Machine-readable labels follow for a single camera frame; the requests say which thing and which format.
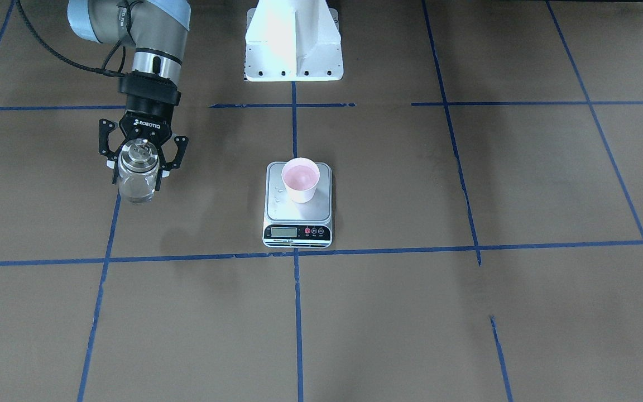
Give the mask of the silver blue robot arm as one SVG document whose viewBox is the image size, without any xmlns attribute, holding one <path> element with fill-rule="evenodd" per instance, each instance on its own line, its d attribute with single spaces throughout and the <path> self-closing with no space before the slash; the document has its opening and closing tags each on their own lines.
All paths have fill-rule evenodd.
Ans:
<svg viewBox="0 0 643 402">
<path fill-rule="evenodd" d="M 171 121 L 191 8 L 186 1 L 71 1 L 67 16 L 81 38 L 133 49 L 132 69 L 118 80 L 127 96 L 123 117 L 99 121 L 99 153 L 114 170 L 112 183 L 130 203 L 148 203 L 164 176 L 180 167 L 188 138 Z"/>
</svg>

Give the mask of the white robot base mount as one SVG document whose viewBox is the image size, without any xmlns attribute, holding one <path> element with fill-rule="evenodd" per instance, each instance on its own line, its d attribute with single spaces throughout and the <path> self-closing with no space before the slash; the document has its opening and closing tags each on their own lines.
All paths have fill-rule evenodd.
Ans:
<svg viewBox="0 0 643 402">
<path fill-rule="evenodd" d="M 344 76 L 339 14 L 326 1 L 259 1 L 247 11 L 243 77 L 331 82 Z"/>
</svg>

